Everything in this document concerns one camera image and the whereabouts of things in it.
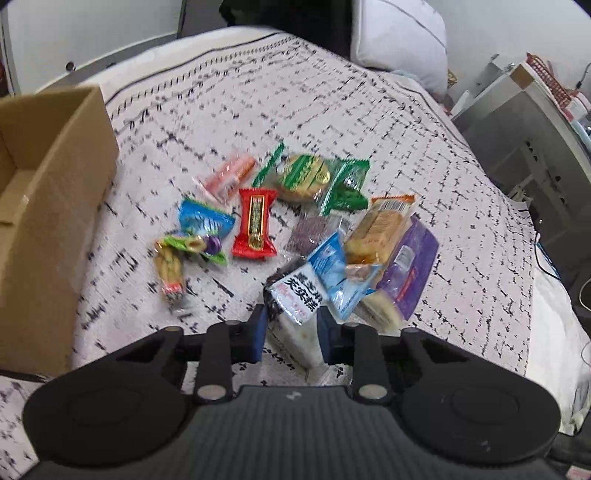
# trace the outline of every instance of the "screw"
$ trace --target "screw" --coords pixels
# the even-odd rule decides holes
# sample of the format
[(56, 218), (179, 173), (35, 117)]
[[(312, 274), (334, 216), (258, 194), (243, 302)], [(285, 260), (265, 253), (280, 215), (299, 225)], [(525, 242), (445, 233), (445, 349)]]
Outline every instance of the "screw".
[(381, 400), (388, 395), (388, 389), (382, 385), (364, 385), (359, 389), (359, 395), (367, 400)]
[(219, 400), (226, 396), (226, 389), (221, 385), (204, 385), (199, 387), (197, 395), (204, 400)]

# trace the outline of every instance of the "snack wrapper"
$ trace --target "snack wrapper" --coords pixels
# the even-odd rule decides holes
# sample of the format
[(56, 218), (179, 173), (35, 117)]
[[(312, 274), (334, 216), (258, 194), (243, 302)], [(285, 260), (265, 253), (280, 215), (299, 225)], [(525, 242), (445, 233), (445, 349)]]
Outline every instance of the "snack wrapper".
[(338, 215), (300, 218), (291, 231), (285, 250), (290, 254), (307, 257), (334, 232), (338, 232), (339, 237), (344, 239), (350, 226), (348, 220)]
[(411, 226), (404, 234), (392, 261), (375, 290), (363, 298), (363, 305), (386, 332), (402, 328), (417, 307), (439, 243), (418, 220), (411, 217)]
[(252, 173), (256, 160), (247, 154), (234, 155), (204, 180), (193, 177), (201, 197), (225, 205)]
[(222, 242), (215, 235), (189, 235), (185, 232), (171, 232), (159, 240), (160, 244), (181, 252), (216, 255), (222, 250)]
[(328, 215), (332, 209), (353, 211), (367, 208), (368, 201), (361, 195), (361, 187), (368, 170), (368, 160), (285, 154), (282, 143), (252, 185), (273, 188), (286, 202), (316, 203), (320, 214)]
[(314, 272), (326, 289), (331, 313), (346, 320), (363, 299), (370, 285), (381, 272), (381, 265), (347, 265), (339, 234), (335, 232), (308, 257)]
[(177, 306), (185, 297), (183, 264), (177, 251), (160, 242), (154, 244), (154, 263), (161, 281), (161, 291), (170, 307)]
[[(185, 198), (178, 211), (178, 221), (183, 232), (189, 236), (217, 237), (217, 241), (213, 239), (201, 255), (220, 265), (228, 263), (226, 255), (221, 250), (221, 241), (234, 227), (235, 220), (231, 215), (196, 200)], [(214, 250), (218, 242), (219, 249), (216, 253), (211, 253), (209, 248)]]
[(240, 189), (242, 222), (232, 255), (260, 259), (277, 255), (269, 238), (269, 209), (277, 196), (270, 189)]
[(372, 199), (373, 205), (345, 242), (348, 264), (386, 266), (408, 228), (416, 198), (398, 195)]
[(365, 210), (368, 207), (367, 197), (361, 194), (361, 188), (369, 171), (369, 160), (356, 158), (338, 158), (329, 160), (332, 165), (333, 181), (318, 198), (321, 215), (328, 215), (332, 209)]
[(328, 295), (308, 262), (271, 283), (265, 288), (270, 293), (278, 312), (285, 313), (290, 320), (303, 325), (310, 320)]
[(281, 200), (292, 203), (313, 202), (328, 188), (332, 175), (326, 160), (318, 155), (284, 155), (280, 144), (252, 182), (253, 187), (277, 190)]
[(280, 268), (265, 283), (269, 332), (280, 348), (308, 370), (309, 378), (327, 371), (318, 340), (316, 312), (327, 294), (311, 265), (298, 258)]

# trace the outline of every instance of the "patterned bed sheet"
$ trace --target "patterned bed sheet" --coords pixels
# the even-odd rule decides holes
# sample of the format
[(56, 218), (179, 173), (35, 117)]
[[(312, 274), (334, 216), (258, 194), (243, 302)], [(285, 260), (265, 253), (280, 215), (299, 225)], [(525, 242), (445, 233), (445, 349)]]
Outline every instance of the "patterned bed sheet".
[[(409, 84), (272, 33), (200, 54), (107, 99), (121, 154), (88, 253), (74, 365), (168, 325), (200, 333), (249, 315), (281, 256), (234, 259), (225, 269), (188, 265), (191, 310), (175, 316), (158, 291), (150, 248), (176, 227), (179, 201), (193, 191), (192, 176), (213, 171), (233, 151), (264, 158), (285, 141), (293, 151), (370, 158), (369, 195), (417, 192), (417, 213), (441, 246), (409, 324), (523, 375), (531, 220), (492, 185), (463, 139), (446, 126), (439, 106)], [(239, 220), (238, 200), (232, 212)], [(269, 232), (279, 249), (300, 213), (279, 202), (272, 207)], [(352, 215), (352, 222), (361, 216)], [(260, 364), (235, 365), (234, 372), (236, 386), (306, 381), (305, 372), (272, 343)], [(345, 376), (335, 367), (327, 381)], [(0, 476), (17, 478), (35, 461), (20, 419), (34, 388), (0, 378)]]

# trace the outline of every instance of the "white wall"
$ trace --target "white wall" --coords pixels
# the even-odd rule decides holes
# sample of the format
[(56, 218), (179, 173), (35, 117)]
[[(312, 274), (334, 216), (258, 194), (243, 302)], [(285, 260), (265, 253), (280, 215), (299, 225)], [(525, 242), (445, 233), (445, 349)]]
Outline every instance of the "white wall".
[[(574, 88), (591, 62), (591, 18), (573, 0), (427, 0), (446, 24), (449, 69), (461, 95), (498, 53), (551, 60)], [(583, 84), (591, 98), (591, 72)]]
[(8, 29), (18, 84), (33, 92), (96, 59), (175, 34), (182, 0), (13, 0)]

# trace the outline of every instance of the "pillow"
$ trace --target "pillow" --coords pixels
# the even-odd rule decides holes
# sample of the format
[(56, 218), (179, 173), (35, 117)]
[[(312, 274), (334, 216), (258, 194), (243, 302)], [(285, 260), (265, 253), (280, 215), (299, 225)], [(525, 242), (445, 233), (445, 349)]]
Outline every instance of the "pillow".
[(447, 91), (445, 23), (424, 0), (353, 0), (351, 60), (409, 73), (432, 95)]

